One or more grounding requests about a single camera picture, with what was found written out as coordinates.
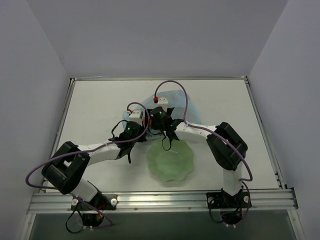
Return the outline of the blue printed plastic bag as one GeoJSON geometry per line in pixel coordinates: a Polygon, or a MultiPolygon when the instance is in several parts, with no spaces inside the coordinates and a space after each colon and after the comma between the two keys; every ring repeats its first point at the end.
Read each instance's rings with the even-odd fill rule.
{"type": "MultiPolygon", "coordinates": [[[[168,100],[168,110],[169,108],[173,108],[171,112],[172,119],[183,119],[184,112],[185,112],[185,105],[186,105],[186,98],[183,90],[169,90],[169,91],[157,92],[157,97],[166,98],[168,100]]],[[[197,111],[196,106],[192,103],[189,95],[187,95],[187,97],[188,97],[188,106],[187,106],[187,112],[186,112],[186,120],[193,124],[202,125],[200,114],[197,111]]],[[[152,109],[153,107],[156,107],[156,104],[154,103],[153,98],[154,98],[154,95],[151,95],[150,97],[142,101],[141,104],[143,104],[147,109],[152,109]]],[[[136,105],[134,110],[143,110],[143,108],[139,105],[136,105]]],[[[125,110],[122,113],[122,119],[127,121],[129,120],[128,111],[125,110]]],[[[147,130],[146,132],[147,141],[159,139],[159,138],[163,138],[163,135],[159,130],[151,129],[151,132],[147,130]]]]}

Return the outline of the orange fake fruit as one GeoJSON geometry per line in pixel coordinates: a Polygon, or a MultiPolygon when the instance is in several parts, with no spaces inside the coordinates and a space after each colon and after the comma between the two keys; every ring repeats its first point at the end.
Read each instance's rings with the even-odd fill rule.
{"type": "Polygon", "coordinates": [[[149,126],[149,127],[151,127],[152,126],[152,119],[151,118],[146,118],[146,117],[144,117],[143,119],[142,119],[142,124],[143,124],[143,126],[145,127],[145,126],[149,126]]]}

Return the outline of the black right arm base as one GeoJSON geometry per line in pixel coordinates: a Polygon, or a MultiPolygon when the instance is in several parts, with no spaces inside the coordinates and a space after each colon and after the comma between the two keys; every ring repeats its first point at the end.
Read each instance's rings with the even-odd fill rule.
{"type": "Polygon", "coordinates": [[[206,204],[209,217],[214,223],[235,229],[252,207],[251,192],[247,185],[243,185],[235,195],[229,195],[223,189],[207,192],[206,204]]]}

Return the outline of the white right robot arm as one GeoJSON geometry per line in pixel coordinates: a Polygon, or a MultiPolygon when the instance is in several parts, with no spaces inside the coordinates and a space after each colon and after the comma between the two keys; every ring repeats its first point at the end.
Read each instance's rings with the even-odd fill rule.
{"type": "Polygon", "coordinates": [[[172,141],[192,141],[210,148],[214,159],[223,169],[222,200],[227,206],[240,201],[242,182],[253,180],[245,160],[247,144],[227,122],[219,125],[200,125],[172,117],[161,107],[148,109],[146,122],[152,130],[158,130],[172,141]]]}

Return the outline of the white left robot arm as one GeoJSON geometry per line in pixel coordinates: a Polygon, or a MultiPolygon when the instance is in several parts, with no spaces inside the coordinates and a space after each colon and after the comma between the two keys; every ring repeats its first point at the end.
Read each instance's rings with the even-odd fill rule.
{"type": "Polygon", "coordinates": [[[92,145],[76,145],[65,142],[54,154],[52,161],[41,170],[41,174],[61,194],[72,194],[80,197],[83,204],[90,210],[100,206],[99,190],[83,178],[86,168],[90,165],[113,161],[128,157],[131,162],[131,150],[135,143],[146,141],[148,121],[142,123],[127,121],[124,131],[106,143],[92,145]]]}

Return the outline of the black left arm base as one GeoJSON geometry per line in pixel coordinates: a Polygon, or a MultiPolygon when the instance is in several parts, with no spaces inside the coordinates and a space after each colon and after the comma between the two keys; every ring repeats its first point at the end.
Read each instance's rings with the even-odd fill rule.
{"type": "Polygon", "coordinates": [[[100,191],[91,201],[85,201],[79,196],[72,196],[72,210],[79,214],[83,227],[91,230],[113,227],[114,222],[104,211],[116,210],[117,204],[116,196],[108,198],[100,191]]]}

